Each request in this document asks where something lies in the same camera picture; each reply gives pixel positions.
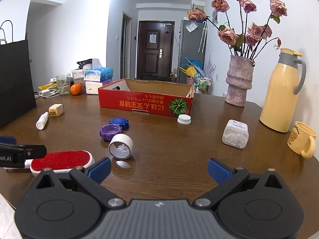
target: pink vase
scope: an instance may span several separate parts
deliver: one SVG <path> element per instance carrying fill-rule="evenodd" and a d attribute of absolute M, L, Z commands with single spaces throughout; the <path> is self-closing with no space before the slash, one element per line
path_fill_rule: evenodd
<path fill-rule="evenodd" d="M 246 103 L 247 90 L 252 88 L 254 61 L 246 57 L 230 56 L 226 83 L 229 84 L 225 101 L 243 107 Z"/>

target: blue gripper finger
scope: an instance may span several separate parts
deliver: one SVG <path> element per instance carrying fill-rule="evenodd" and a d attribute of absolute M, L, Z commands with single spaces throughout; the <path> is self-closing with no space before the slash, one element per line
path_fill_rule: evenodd
<path fill-rule="evenodd" d="M 207 171 L 210 177 L 217 183 L 221 184 L 235 174 L 235 170 L 218 161 L 215 158 L 208 160 Z"/>

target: yellow mug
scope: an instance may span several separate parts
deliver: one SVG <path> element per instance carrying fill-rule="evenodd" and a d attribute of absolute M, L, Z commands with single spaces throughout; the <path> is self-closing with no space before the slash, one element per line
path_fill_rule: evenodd
<path fill-rule="evenodd" d="M 310 159 L 316 150 L 317 133 L 308 125 L 296 121 L 288 138 L 287 145 L 295 153 Z"/>

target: white wall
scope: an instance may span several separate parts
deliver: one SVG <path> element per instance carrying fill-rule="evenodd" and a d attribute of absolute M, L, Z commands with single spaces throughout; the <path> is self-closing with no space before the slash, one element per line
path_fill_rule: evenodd
<path fill-rule="evenodd" d="M 230 6 L 228 11 L 231 27 L 234 27 L 237 33 L 241 32 L 239 5 L 235 0 L 227 0 Z M 255 22 L 257 25 L 266 23 L 269 15 L 270 0 L 252 0 L 257 5 L 257 11 L 248 14 L 248 24 Z M 277 24 L 273 20 L 270 26 L 273 31 L 273 37 L 280 37 L 282 47 L 287 47 L 297 52 L 303 53 L 302 59 L 307 64 L 307 76 L 305 85 L 302 88 L 297 103 L 296 111 L 292 120 L 302 121 L 317 132 L 319 132 L 319 118 L 316 113 L 319 110 L 319 68 L 318 68 L 318 49 L 316 41 L 319 34 L 316 31 L 305 30 L 304 26 L 316 25 L 319 22 L 319 15 L 315 12 L 319 11 L 318 0 L 281 0 L 288 8 L 288 16 L 281 17 L 281 23 Z M 205 1 L 205 12 L 211 15 L 213 9 L 211 7 L 212 0 Z M 225 14 L 219 13 L 219 23 L 226 22 Z M 273 43 L 269 43 L 267 47 L 256 58 L 256 66 L 254 68 L 253 88 L 247 93 L 247 100 L 257 103 L 259 106 L 264 105 L 267 93 L 267 87 L 270 75 L 276 66 L 279 58 L 279 51 L 273 47 Z M 230 52 L 227 45 L 224 44 L 217 36 L 216 29 L 210 24 L 208 29 L 206 59 L 212 54 L 213 63 L 217 65 L 215 71 L 214 95 L 222 96 L 223 92 L 227 92 L 228 85 L 225 82 L 228 71 Z M 216 81 L 216 74 L 219 74 L 219 80 Z M 315 156 L 319 158 L 319 149 L 316 150 Z"/>
<path fill-rule="evenodd" d="M 132 18 L 132 39 L 130 55 L 130 77 L 135 78 L 136 44 L 134 36 L 137 36 L 136 3 L 133 0 L 111 0 L 108 19 L 108 36 L 106 49 L 107 67 L 114 69 L 113 80 L 120 78 L 120 53 L 123 13 Z"/>
<path fill-rule="evenodd" d="M 24 40 L 26 36 L 26 25 L 31 0 L 1 0 L 0 1 L 0 24 L 5 20 L 13 23 L 13 40 Z M 47 0 L 48 2 L 63 3 L 64 0 Z M 6 22 L 3 25 L 7 41 L 11 42 L 11 24 Z"/>
<path fill-rule="evenodd" d="M 181 30 L 181 20 L 186 17 L 186 12 L 188 10 L 140 10 L 138 12 L 139 21 L 173 21 L 175 22 L 174 29 L 174 45 L 173 45 L 173 59 L 172 59 L 172 69 L 178 66 L 178 50 L 180 42 L 180 30 Z"/>
<path fill-rule="evenodd" d="M 98 58 L 106 65 L 110 0 L 65 0 L 29 16 L 28 38 L 34 89 L 69 73 L 76 62 Z"/>

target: yellow item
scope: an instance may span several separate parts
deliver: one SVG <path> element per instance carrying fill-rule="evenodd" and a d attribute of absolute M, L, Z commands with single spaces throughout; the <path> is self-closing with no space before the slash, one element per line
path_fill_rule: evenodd
<path fill-rule="evenodd" d="M 295 153 L 310 159 L 316 150 L 317 133 L 308 125 L 296 121 L 289 136 L 287 145 Z"/>
<path fill-rule="evenodd" d="M 53 117 L 58 117 L 64 112 L 64 108 L 62 104 L 53 104 L 49 108 L 49 115 Z"/>
<path fill-rule="evenodd" d="M 49 84 L 46 84 L 46 85 L 42 85 L 42 86 L 39 86 L 38 88 L 40 90 L 45 90 L 45 89 L 48 89 L 49 87 L 51 87 L 52 85 L 56 84 L 56 82 L 54 83 L 49 83 Z"/>
<path fill-rule="evenodd" d="M 195 74 L 197 73 L 196 69 L 194 68 L 194 66 L 189 66 L 188 68 L 185 70 L 184 68 L 180 67 L 179 69 L 181 69 L 181 71 L 186 74 L 188 77 L 194 77 Z"/>
<path fill-rule="evenodd" d="M 270 77 L 259 118 L 266 126 L 279 132 L 288 132 L 299 92 L 306 78 L 306 64 L 297 56 L 302 54 L 286 48 L 280 50 L 279 61 Z M 298 64 L 302 64 L 300 81 Z"/>

